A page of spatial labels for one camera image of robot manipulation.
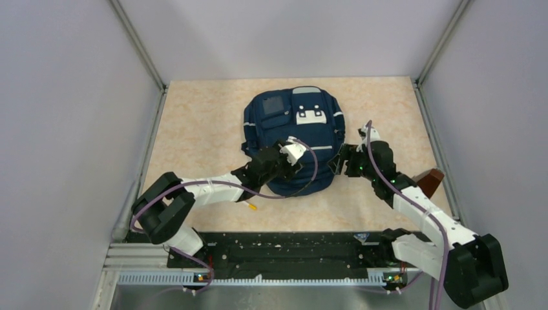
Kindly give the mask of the navy blue backpack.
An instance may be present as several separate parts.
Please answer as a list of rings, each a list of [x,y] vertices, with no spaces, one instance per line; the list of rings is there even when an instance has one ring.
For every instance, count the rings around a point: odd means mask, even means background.
[[[297,138],[307,147],[303,168],[290,180],[276,178],[269,189],[279,196],[306,196],[322,191],[335,177],[328,166],[344,143],[346,125],[337,99],[329,92],[303,86],[256,95],[243,112],[241,149],[252,156],[262,147]]]

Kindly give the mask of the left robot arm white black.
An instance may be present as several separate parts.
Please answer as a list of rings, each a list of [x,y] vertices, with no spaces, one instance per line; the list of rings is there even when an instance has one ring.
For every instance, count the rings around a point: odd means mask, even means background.
[[[212,178],[184,180],[166,172],[131,207],[131,228],[144,233],[155,245],[182,252],[190,266],[199,267],[207,259],[207,249],[199,234],[184,223],[190,211],[259,196],[261,188],[271,180],[296,175],[302,168],[299,160],[305,152],[305,147],[298,143],[265,147],[244,166]]]

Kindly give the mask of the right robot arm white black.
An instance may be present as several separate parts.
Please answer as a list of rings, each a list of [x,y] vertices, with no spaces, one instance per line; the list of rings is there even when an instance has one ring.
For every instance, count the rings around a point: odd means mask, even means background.
[[[379,258],[387,266],[410,263],[430,275],[460,308],[468,309],[509,288],[499,241],[462,226],[440,209],[406,174],[398,171],[385,141],[344,144],[329,162],[335,174],[363,177],[375,195],[410,219],[428,239],[404,229],[384,231]]]

